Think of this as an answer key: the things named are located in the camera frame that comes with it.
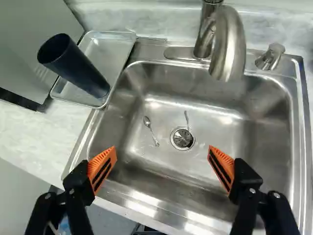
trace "cabinet door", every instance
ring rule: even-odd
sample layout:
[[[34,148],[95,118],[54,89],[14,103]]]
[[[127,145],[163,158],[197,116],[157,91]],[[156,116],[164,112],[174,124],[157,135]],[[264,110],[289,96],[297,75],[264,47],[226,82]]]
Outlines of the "cabinet door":
[[[38,63],[38,49],[54,34],[78,41],[83,32],[63,0],[2,0],[0,97],[10,91],[43,104],[57,75]]]

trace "stainless steel sink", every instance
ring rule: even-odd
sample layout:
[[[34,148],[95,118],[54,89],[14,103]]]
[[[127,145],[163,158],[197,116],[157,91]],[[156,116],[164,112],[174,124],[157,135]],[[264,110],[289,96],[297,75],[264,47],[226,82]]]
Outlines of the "stainless steel sink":
[[[283,55],[276,70],[262,71],[254,65],[262,52],[248,50],[245,75],[224,83],[209,76],[209,64],[165,59],[170,46],[136,43],[109,105],[92,110],[64,175],[115,145],[118,162],[99,197],[145,214],[150,226],[227,234],[236,206],[207,162],[211,144],[247,161],[264,179],[261,190],[284,193],[301,233],[311,234],[311,127],[302,58]],[[183,150],[171,139],[178,129],[193,137]],[[254,234],[265,234],[261,221]]]

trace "sink drain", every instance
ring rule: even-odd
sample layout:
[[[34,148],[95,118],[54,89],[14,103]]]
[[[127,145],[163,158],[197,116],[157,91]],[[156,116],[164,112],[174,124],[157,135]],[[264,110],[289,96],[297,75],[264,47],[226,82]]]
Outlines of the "sink drain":
[[[188,131],[184,126],[175,128],[170,138],[172,145],[178,150],[188,150],[195,143],[195,138],[190,133],[190,129]]]

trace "faucet spout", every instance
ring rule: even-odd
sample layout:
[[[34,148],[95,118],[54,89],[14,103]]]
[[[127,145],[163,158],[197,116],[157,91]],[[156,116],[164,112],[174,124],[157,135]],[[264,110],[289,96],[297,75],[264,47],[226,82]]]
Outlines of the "faucet spout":
[[[209,73],[215,79],[227,82],[230,78],[240,78],[244,74],[244,26],[238,12],[230,6],[218,6],[210,17],[202,19],[194,56],[205,58],[209,55],[212,56]]]

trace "metal spoon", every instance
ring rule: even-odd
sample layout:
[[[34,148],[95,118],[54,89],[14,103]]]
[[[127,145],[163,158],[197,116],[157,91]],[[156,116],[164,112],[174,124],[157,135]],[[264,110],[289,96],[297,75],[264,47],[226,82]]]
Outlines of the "metal spoon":
[[[188,117],[188,112],[185,110],[184,111],[184,114],[185,114],[185,118],[186,118],[186,122],[187,122],[187,130],[189,132],[189,117]]]
[[[150,129],[150,131],[151,131],[151,133],[152,133],[153,141],[155,142],[156,147],[159,147],[160,144],[159,144],[159,142],[157,141],[156,136],[155,136],[155,134],[154,134],[153,131],[152,131],[152,128],[151,128],[151,121],[150,121],[150,119],[149,119],[147,116],[145,116],[145,117],[143,118],[143,123],[145,124],[146,127],[148,127],[148,128]]]

